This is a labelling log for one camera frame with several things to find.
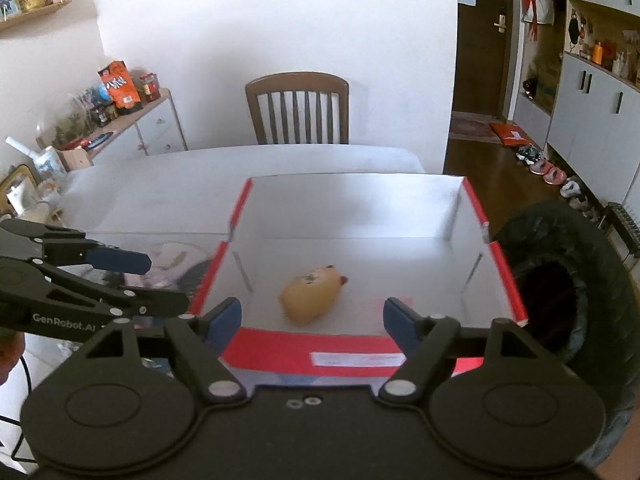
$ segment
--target skin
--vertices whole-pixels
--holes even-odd
[[[18,364],[24,352],[24,334],[16,332],[11,338],[0,339],[0,384],[4,384],[9,372]]]

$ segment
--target plush toy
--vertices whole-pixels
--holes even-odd
[[[293,323],[306,325],[332,307],[348,281],[330,265],[296,278],[284,288],[278,299]]]

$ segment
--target pink shoe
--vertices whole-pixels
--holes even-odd
[[[535,164],[529,166],[529,171],[536,175],[544,175],[547,174],[553,167],[554,165],[546,160],[546,158],[541,158]]]
[[[566,180],[566,173],[554,166],[542,179],[552,186],[560,186]]]

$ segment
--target table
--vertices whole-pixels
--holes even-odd
[[[91,234],[228,234],[244,181],[297,173],[424,173],[402,148],[344,144],[235,146],[169,153],[70,174],[65,226]]]

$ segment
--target orange snack bag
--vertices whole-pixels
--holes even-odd
[[[140,96],[124,61],[113,61],[98,74],[121,114],[130,114],[142,108]]]

